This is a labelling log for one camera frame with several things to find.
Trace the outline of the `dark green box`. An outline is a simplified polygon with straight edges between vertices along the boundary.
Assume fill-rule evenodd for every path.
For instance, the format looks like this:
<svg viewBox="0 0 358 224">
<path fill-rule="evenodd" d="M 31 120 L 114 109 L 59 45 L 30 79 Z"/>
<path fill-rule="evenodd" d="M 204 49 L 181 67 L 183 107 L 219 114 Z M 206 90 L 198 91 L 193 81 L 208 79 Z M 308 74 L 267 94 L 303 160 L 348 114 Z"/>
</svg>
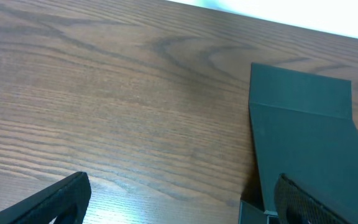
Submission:
<svg viewBox="0 0 358 224">
<path fill-rule="evenodd" d="M 240 223 L 280 223 L 280 174 L 358 223 L 358 130 L 348 80 L 253 63 L 249 114 L 261 200 L 241 200 Z"/>
</svg>

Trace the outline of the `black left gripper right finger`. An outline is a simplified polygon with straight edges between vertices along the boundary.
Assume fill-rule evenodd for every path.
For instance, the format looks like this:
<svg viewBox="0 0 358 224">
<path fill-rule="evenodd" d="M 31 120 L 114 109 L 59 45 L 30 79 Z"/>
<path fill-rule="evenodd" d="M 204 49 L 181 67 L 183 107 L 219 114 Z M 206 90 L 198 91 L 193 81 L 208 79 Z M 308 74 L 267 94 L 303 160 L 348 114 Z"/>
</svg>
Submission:
<svg viewBox="0 0 358 224">
<path fill-rule="evenodd" d="M 274 203 L 281 224 L 349 223 L 304 191 L 285 174 L 280 174 L 275 184 Z"/>
</svg>

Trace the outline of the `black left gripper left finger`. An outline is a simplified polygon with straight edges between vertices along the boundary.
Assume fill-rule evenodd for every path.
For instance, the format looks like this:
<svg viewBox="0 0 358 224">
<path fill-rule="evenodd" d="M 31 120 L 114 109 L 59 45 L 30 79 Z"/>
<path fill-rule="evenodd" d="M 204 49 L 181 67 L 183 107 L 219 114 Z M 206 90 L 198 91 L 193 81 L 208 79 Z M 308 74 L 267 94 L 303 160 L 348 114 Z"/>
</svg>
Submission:
<svg viewBox="0 0 358 224">
<path fill-rule="evenodd" d="M 75 172 L 0 211 L 0 224 L 82 224 L 90 198 L 87 173 Z"/>
</svg>

